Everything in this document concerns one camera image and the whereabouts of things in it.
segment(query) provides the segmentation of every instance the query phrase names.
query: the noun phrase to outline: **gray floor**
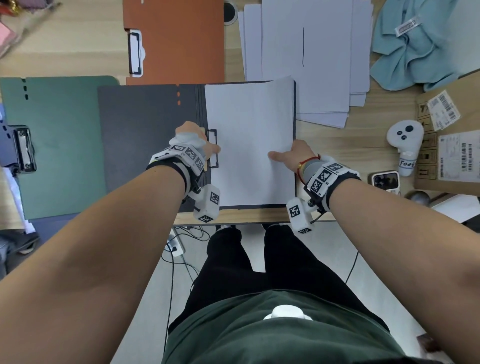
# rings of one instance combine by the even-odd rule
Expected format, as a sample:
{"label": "gray floor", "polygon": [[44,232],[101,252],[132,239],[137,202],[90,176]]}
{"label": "gray floor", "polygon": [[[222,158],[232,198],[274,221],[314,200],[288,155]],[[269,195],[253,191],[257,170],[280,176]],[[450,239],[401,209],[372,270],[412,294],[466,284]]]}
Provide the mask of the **gray floor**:
{"label": "gray floor", "polygon": [[[300,236],[301,240],[318,259],[345,280],[357,250],[336,222],[320,222],[315,226],[312,233]],[[242,231],[242,245],[250,258],[253,270],[265,272],[262,226],[242,225],[238,228]],[[206,230],[213,233],[215,228],[207,227]],[[207,243],[186,236],[180,238],[185,246],[186,261],[200,270],[206,260]],[[165,253],[164,258],[170,260],[170,254]],[[160,362],[167,325],[171,274],[172,265],[161,260],[148,284],[135,318],[112,361],[113,364]],[[185,266],[176,264],[170,322],[182,312],[191,284],[192,281]],[[416,337],[425,331],[378,279],[361,256],[358,258],[348,285],[368,309],[387,323],[392,335],[407,355],[422,356]]]}

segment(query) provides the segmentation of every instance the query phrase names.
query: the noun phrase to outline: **hand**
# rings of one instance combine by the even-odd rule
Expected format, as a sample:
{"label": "hand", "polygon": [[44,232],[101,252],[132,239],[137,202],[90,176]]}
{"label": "hand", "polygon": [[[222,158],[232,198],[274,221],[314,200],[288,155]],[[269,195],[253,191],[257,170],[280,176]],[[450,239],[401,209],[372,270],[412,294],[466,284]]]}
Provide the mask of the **hand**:
{"label": "hand", "polygon": [[289,170],[294,172],[297,171],[300,162],[315,156],[315,153],[313,153],[307,142],[300,139],[293,141],[292,149],[289,152],[268,152],[268,157],[271,160],[283,162]]}
{"label": "hand", "polygon": [[202,147],[205,152],[205,160],[209,159],[212,154],[220,153],[220,147],[217,144],[212,144],[207,140],[205,132],[201,129],[200,126],[191,121],[186,121],[182,126],[179,126],[175,129],[175,133],[195,133],[200,138],[206,141],[206,144]]}

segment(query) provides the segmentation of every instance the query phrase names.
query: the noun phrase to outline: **dark green t-shirt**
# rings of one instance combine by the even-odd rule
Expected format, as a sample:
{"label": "dark green t-shirt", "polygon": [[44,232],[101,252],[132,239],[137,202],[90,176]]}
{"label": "dark green t-shirt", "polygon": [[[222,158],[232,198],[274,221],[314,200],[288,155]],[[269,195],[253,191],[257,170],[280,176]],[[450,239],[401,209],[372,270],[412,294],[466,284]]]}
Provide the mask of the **dark green t-shirt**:
{"label": "dark green t-shirt", "polygon": [[[283,304],[312,321],[264,320]],[[211,304],[173,330],[162,363],[352,363],[399,358],[392,336],[369,317],[298,291],[265,291]]]}

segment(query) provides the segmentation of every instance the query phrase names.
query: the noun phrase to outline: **shoe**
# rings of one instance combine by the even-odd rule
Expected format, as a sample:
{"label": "shoe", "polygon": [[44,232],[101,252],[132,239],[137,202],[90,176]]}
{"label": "shoe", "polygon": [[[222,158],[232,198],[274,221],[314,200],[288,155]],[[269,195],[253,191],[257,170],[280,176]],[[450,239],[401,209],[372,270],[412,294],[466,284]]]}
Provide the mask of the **shoe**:
{"label": "shoe", "polygon": [[236,229],[236,225],[215,225],[215,232],[219,231],[219,230],[222,230],[222,229],[226,229],[226,228],[234,228]]}
{"label": "shoe", "polygon": [[271,223],[269,223],[269,224],[262,224],[262,226],[264,227],[265,231],[267,231],[267,229],[268,229],[270,226],[274,226],[274,225],[280,226],[280,224],[277,223],[277,222],[271,222]]}

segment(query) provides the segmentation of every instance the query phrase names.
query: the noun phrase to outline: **wooden table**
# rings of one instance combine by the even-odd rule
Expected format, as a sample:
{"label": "wooden table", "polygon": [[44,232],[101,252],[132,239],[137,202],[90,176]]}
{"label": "wooden table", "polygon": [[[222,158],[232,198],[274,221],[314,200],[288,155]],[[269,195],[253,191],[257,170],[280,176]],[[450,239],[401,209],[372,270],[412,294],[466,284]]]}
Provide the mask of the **wooden table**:
{"label": "wooden table", "polygon": [[[127,36],[123,30],[121,0],[62,0],[61,6],[23,43],[0,60],[0,77],[113,75],[120,84],[128,76]],[[240,10],[258,0],[236,0]],[[385,0],[372,0],[375,13]],[[225,27],[225,81],[244,81],[238,22]],[[371,172],[395,170],[398,153],[386,141],[388,128],[397,121],[415,119],[415,98],[420,87],[400,92],[382,90],[372,80],[363,108],[351,108],[345,129],[297,121],[297,138],[314,152],[333,156],[358,170],[366,180]],[[5,182],[0,178],[0,197]],[[402,193],[412,189],[413,176],[402,178]],[[12,200],[0,201],[0,229],[18,228]],[[321,220],[333,220],[325,214]],[[216,224],[288,221],[285,208],[222,210]],[[180,213],[177,225],[199,225],[192,213]]]}

